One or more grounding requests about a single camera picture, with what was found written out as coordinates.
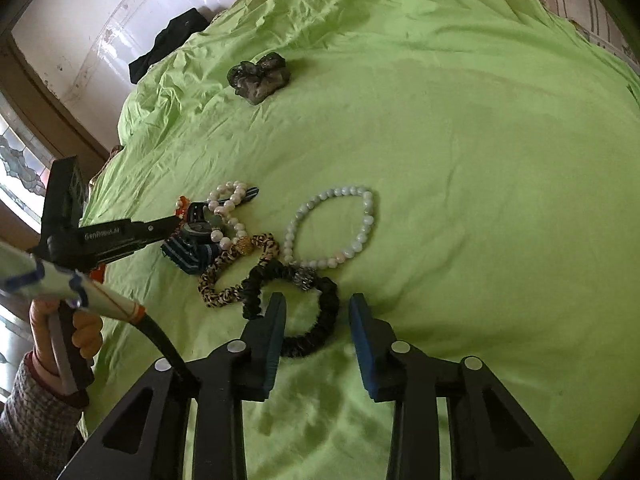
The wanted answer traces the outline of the grey knit sleeve forearm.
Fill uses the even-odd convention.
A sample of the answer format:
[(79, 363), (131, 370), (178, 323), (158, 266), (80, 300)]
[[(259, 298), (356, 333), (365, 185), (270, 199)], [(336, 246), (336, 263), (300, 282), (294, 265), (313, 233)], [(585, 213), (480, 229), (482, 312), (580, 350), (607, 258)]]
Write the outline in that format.
[(24, 356), (1, 410), (1, 477), (55, 479), (72, 456), (84, 396), (62, 396), (38, 375), (35, 353)]

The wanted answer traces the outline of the person left hand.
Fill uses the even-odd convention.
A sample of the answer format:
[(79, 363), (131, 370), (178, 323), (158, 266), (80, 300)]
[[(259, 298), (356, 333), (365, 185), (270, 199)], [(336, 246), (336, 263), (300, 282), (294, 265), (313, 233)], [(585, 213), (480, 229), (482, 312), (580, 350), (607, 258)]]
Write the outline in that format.
[(29, 307), (29, 323), (39, 366), (49, 375), (61, 376), (62, 350), (77, 350), (89, 364), (103, 344), (102, 318), (92, 312), (71, 310), (59, 314), (61, 301), (36, 299)]

